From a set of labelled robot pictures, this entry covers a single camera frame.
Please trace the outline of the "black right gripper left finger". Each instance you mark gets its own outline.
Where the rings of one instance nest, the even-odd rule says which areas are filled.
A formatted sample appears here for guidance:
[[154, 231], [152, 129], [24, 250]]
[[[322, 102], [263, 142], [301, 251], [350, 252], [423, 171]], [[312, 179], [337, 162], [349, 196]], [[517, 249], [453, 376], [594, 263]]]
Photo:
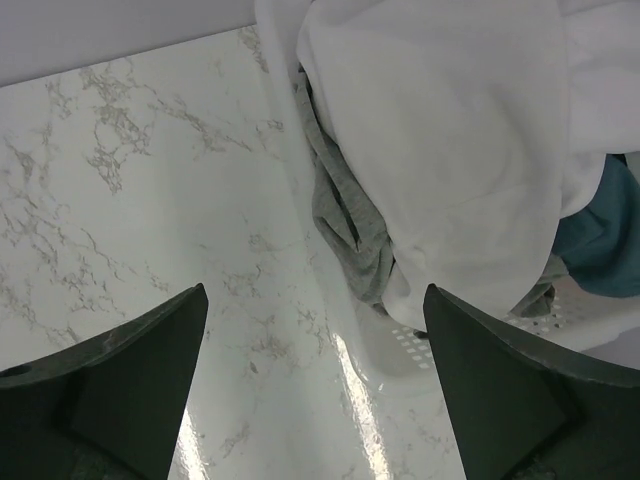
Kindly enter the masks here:
[[205, 332], [197, 284], [1, 373], [4, 479], [165, 479]]

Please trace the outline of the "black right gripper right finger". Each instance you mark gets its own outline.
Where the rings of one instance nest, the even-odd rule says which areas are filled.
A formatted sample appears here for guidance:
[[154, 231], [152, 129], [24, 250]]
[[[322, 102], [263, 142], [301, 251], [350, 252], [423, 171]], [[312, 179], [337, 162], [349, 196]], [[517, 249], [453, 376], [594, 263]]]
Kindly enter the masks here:
[[423, 312], [467, 478], [638, 478], [638, 370], [561, 347], [434, 284]]

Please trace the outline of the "white t-shirt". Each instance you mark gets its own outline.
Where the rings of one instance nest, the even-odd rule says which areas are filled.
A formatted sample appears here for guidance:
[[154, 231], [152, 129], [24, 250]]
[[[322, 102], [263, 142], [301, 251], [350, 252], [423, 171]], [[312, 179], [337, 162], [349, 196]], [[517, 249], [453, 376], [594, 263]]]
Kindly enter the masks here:
[[259, 1], [283, 111], [320, 125], [382, 215], [382, 296], [413, 325], [435, 284], [508, 314], [609, 153], [639, 147], [635, 1]]

